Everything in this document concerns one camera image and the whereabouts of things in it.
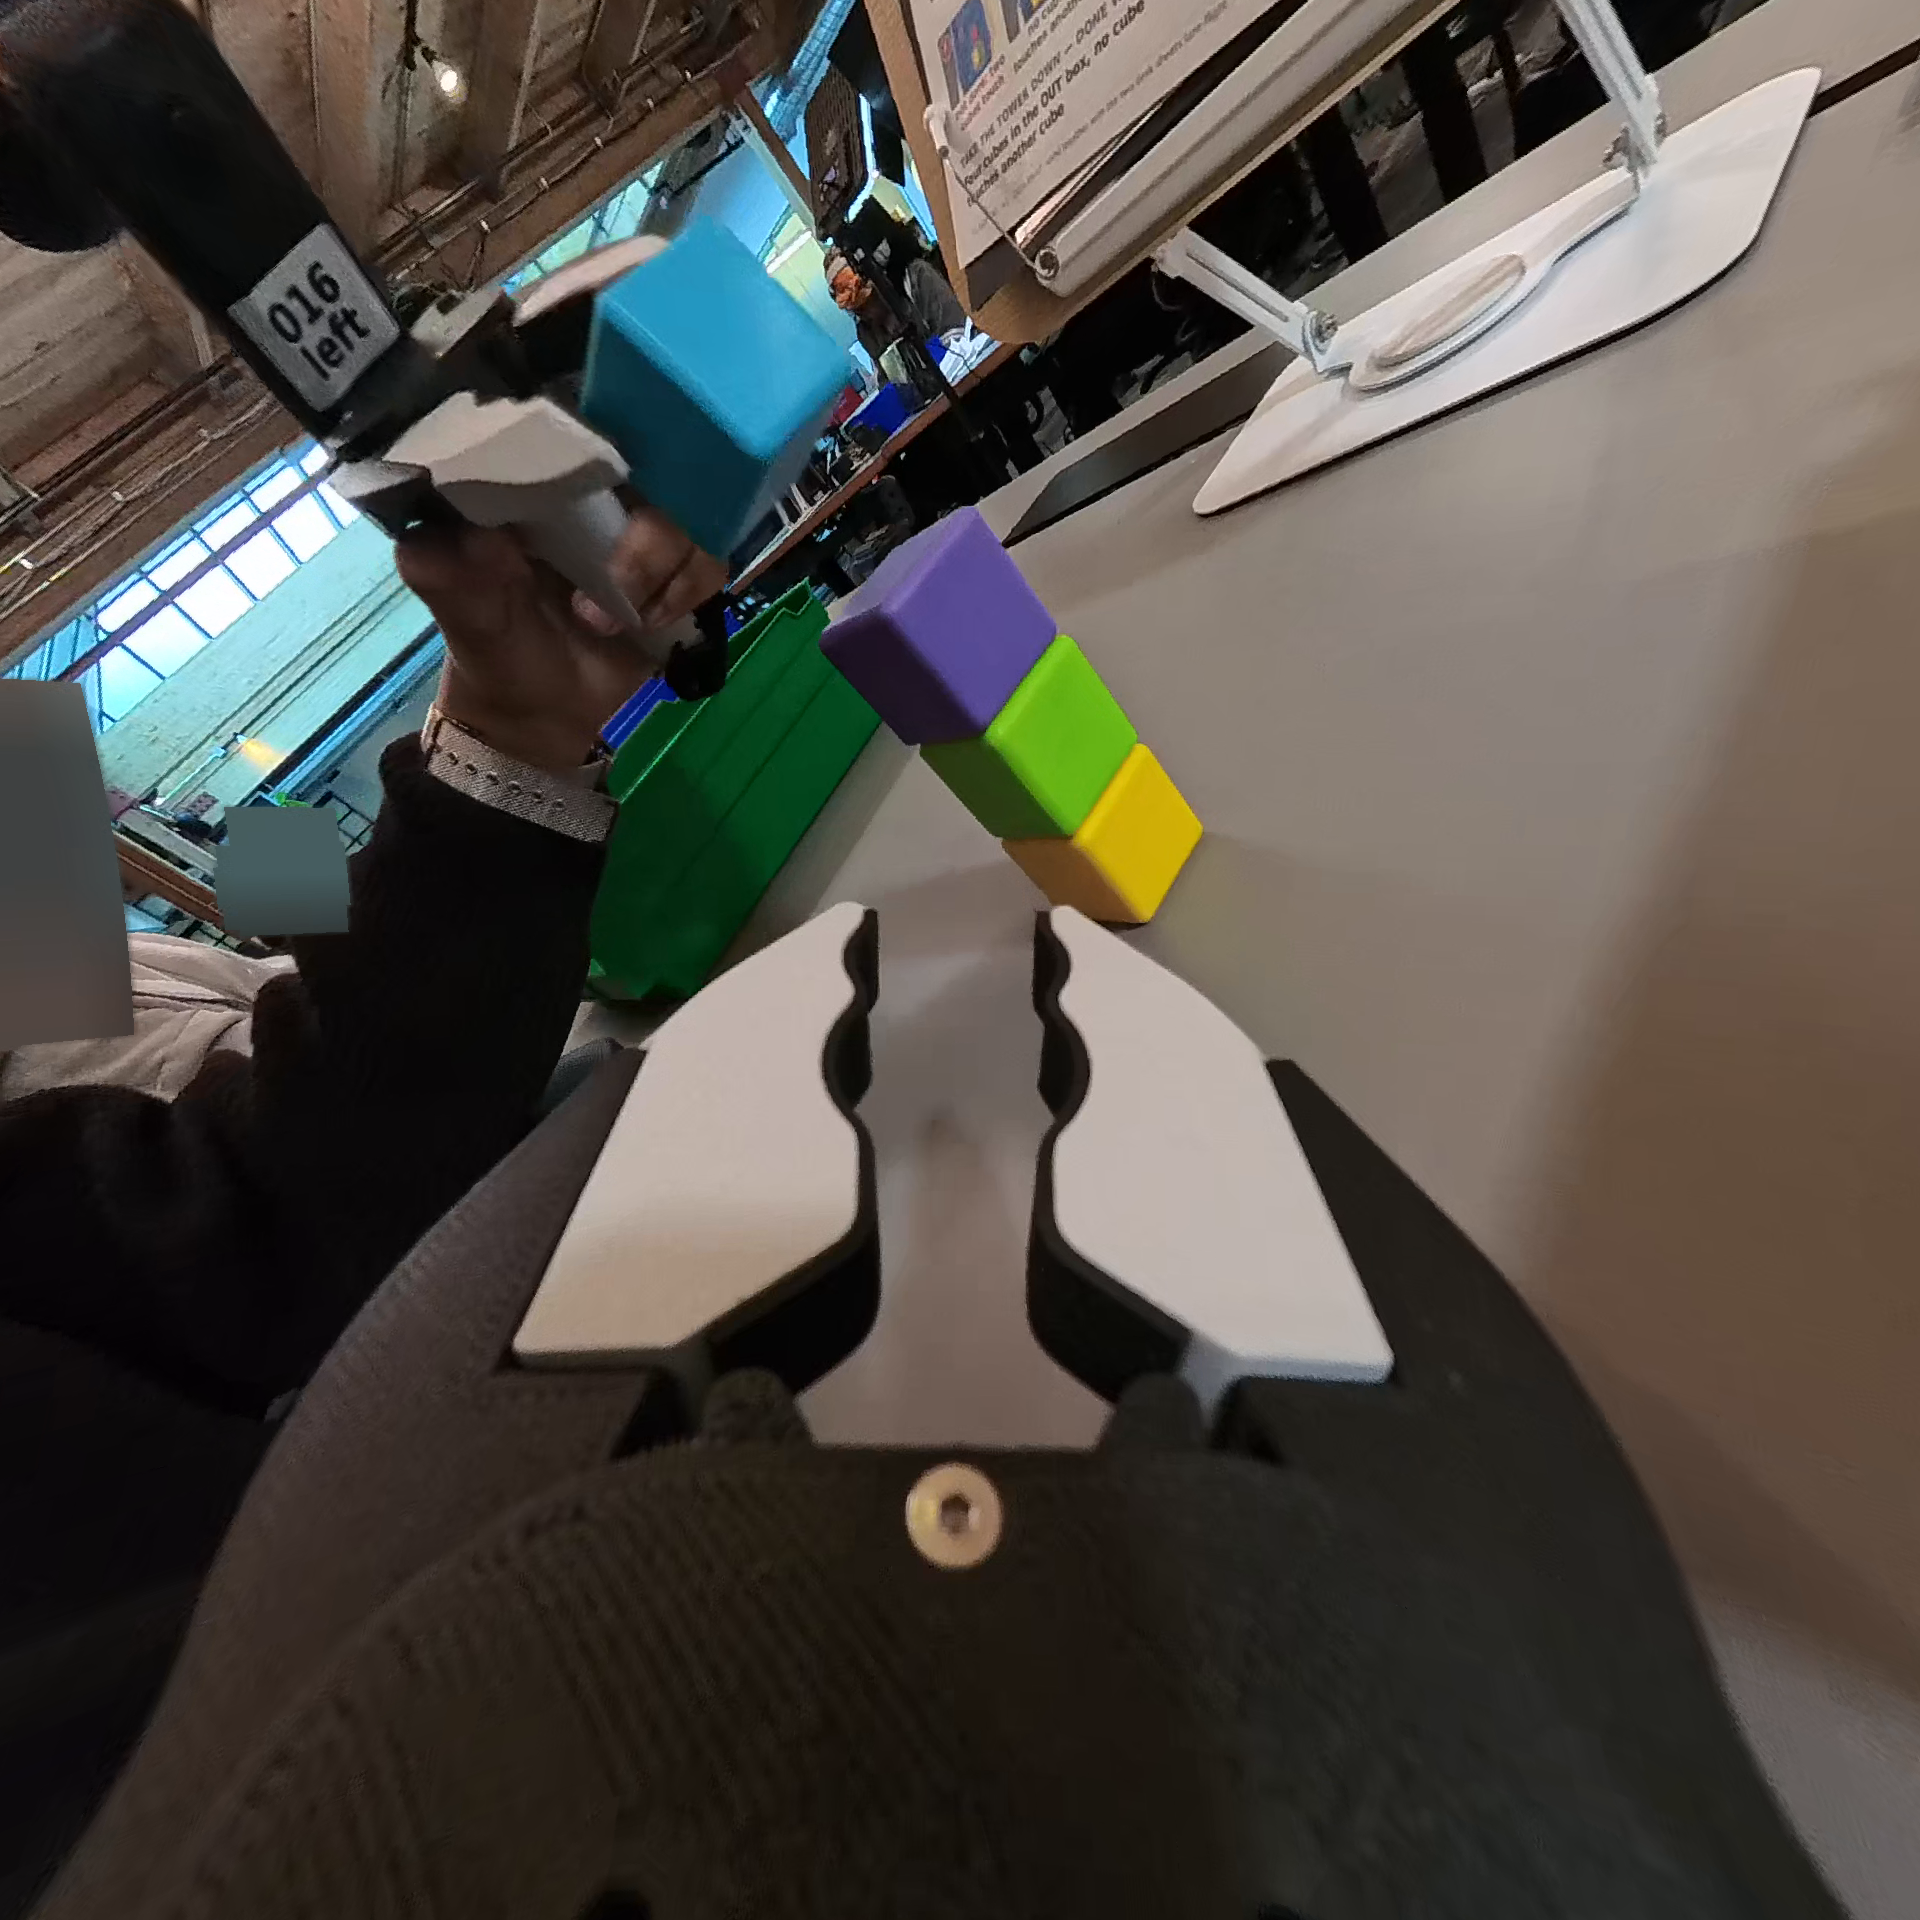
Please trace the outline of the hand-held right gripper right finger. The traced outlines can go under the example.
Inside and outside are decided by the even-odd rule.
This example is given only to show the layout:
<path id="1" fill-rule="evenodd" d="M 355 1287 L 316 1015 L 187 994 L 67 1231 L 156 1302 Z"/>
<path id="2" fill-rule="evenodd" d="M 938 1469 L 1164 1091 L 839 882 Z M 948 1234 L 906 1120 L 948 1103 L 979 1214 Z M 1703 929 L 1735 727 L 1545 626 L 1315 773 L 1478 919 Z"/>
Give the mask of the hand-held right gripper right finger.
<path id="1" fill-rule="evenodd" d="M 1035 925 L 1029 1327 L 1115 1408 L 1167 1379 L 1385 1386 L 1394 1354 L 1260 1048 L 1076 909 Z"/>

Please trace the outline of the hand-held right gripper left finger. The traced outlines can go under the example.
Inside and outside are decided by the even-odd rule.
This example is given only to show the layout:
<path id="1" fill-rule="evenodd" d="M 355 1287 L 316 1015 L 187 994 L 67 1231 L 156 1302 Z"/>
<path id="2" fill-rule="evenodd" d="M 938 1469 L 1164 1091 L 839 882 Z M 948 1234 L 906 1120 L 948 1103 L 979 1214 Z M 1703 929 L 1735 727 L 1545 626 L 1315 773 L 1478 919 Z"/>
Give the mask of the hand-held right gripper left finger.
<path id="1" fill-rule="evenodd" d="M 801 1395 L 881 1305 L 877 917 L 834 903 L 719 975 L 641 1051 L 511 1337 L 527 1370 L 758 1370 Z"/>

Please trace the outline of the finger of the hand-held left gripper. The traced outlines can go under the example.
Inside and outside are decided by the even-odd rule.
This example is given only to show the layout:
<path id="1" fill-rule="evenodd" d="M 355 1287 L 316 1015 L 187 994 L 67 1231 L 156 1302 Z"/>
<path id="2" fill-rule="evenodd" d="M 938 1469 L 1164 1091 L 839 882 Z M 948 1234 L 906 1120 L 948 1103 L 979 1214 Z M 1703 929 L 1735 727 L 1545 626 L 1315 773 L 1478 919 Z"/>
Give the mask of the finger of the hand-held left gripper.
<path id="1" fill-rule="evenodd" d="M 519 339 L 586 336 L 596 298 L 663 251 L 667 251 L 667 241 L 659 234 L 633 234 L 579 255 L 514 298 L 514 335 Z"/>
<path id="2" fill-rule="evenodd" d="M 510 527 L 619 489 L 629 475 L 619 450 L 554 400 L 445 398 L 385 450 L 340 459 L 330 486 L 381 527 Z"/>

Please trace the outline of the light blue cube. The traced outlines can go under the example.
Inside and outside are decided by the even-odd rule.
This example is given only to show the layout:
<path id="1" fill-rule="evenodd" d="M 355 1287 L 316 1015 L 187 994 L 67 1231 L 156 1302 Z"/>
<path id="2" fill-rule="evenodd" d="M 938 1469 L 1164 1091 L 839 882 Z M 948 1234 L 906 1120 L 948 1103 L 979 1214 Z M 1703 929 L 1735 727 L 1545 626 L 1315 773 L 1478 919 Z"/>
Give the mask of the light blue cube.
<path id="1" fill-rule="evenodd" d="M 594 296 L 579 418 L 630 487 L 732 561 L 798 481 L 847 351 L 727 227 L 694 219 Z"/>

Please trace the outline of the yellow cube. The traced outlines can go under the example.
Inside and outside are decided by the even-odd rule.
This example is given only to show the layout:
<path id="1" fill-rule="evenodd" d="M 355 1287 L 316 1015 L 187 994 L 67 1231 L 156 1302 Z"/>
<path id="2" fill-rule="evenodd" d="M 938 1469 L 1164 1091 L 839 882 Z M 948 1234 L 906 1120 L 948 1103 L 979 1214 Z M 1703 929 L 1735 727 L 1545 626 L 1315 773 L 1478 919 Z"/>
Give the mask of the yellow cube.
<path id="1" fill-rule="evenodd" d="M 1133 929 L 1158 914 L 1202 835 L 1158 757 L 1137 744 L 1071 835 L 1004 839 L 1001 850 L 1052 905 Z"/>

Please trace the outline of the green plastic bin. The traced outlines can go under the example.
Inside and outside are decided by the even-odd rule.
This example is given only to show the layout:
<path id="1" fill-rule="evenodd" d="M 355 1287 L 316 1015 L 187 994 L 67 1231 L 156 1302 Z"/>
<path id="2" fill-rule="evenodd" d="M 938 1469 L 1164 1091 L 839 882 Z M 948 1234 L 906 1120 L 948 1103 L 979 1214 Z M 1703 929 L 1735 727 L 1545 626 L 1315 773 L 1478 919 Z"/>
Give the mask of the green plastic bin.
<path id="1" fill-rule="evenodd" d="M 794 586 L 730 638 L 724 688 L 654 699 L 614 750 L 588 994 L 685 1000 L 719 970 L 801 839 L 881 730 Z"/>

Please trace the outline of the purple cube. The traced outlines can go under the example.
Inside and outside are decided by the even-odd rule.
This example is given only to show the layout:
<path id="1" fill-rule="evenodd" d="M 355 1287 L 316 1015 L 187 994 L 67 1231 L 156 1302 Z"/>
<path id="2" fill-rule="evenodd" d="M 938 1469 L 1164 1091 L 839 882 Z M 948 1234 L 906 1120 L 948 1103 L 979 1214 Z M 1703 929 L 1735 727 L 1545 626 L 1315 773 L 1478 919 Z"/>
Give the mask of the purple cube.
<path id="1" fill-rule="evenodd" d="M 1061 625 L 979 509 L 895 547 L 830 616 L 823 657 L 906 745 L 982 736 Z"/>

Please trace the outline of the lime green cube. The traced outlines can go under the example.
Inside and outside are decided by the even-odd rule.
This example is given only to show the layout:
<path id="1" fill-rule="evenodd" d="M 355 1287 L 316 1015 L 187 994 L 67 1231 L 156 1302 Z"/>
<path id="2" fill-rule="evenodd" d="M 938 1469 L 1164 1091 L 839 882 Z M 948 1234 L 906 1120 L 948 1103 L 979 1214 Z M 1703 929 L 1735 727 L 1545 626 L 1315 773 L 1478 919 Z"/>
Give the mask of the lime green cube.
<path id="1" fill-rule="evenodd" d="M 1069 637 L 1059 637 L 981 736 L 918 755 L 998 842 L 1071 837 L 1138 733 Z"/>

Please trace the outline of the person's left forearm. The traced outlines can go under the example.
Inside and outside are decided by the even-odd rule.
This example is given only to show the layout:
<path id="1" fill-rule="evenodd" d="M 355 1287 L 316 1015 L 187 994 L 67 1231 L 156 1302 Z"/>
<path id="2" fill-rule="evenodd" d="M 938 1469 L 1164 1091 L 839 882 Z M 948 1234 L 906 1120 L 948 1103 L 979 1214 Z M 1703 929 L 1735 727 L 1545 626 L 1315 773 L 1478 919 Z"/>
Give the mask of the person's left forearm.
<path id="1" fill-rule="evenodd" d="M 175 1095 L 5 1107 L 5 1357 L 47 1343 L 259 1416 L 507 1158 L 588 975 L 603 843 L 527 823 L 403 739 L 349 858 L 349 926 L 295 939 L 252 1049 Z"/>

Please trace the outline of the grey desk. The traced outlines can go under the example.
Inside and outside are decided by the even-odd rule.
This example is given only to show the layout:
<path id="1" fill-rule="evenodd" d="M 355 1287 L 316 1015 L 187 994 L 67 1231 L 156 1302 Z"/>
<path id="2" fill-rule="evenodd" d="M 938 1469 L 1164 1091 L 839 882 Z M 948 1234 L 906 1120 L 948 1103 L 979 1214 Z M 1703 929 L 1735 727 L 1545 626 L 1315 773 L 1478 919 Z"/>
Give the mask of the grey desk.
<path id="1" fill-rule="evenodd" d="M 1205 520 L 1022 539 L 1205 822 L 1151 958 L 1494 1262 L 1631 1459 L 1852 1917 L 1916 1917 L 1916 6 L 1665 320 Z"/>

